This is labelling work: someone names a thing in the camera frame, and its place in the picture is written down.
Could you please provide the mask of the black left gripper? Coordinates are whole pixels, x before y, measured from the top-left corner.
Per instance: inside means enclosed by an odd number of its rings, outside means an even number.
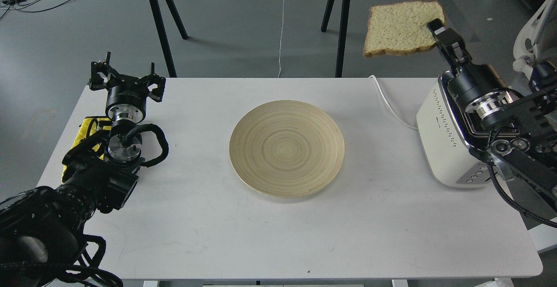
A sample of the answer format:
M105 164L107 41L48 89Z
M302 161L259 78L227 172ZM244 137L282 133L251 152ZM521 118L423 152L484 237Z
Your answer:
M151 62L150 73L143 77L116 76L110 57L111 52L107 52L104 60L91 62L89 79L90 90L108 90L106 110L124 104L145 110L147 97L162 102L166 79L155 72L155 63Z

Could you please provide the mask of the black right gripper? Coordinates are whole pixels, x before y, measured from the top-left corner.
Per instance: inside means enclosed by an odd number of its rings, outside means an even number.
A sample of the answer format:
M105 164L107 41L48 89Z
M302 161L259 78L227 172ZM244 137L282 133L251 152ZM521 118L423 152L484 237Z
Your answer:
M467 107L479 97L507 87L491 65L471 63L462 36L447 28L439 18L428 22L426 27L450 68L452 78L447 80L447 90L458 107Z

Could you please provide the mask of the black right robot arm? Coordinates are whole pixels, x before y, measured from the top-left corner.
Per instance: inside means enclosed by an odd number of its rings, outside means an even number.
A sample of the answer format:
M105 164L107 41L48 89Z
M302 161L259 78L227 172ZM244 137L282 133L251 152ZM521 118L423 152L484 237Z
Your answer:
M465 41L438 18L426 25L449 71L438 78L438 100L447 108L465 150L486 165L489 180L503 200L523 216L555 228L503 190L505 180L523 178L533 190L556 201L556 130L547 115L556 111L556 63L533 63L529 95L507 87L487 64L475 64Z

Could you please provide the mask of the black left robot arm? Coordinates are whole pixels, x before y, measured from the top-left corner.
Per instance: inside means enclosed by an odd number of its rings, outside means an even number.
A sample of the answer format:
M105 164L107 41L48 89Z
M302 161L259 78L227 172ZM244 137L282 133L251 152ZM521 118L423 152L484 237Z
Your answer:
M154 65L143 77L119 73L104 61L91 63L91 90L106 90L107 122L64 155L62 183L39 186L1 202L1 285L43 287L54 280L87 287L121 287L122 280L100 269L106 252L101 236L85 234L95 212L124 207L142 167L169 154L164 132L143 124L147 99L161 102L165 77Z

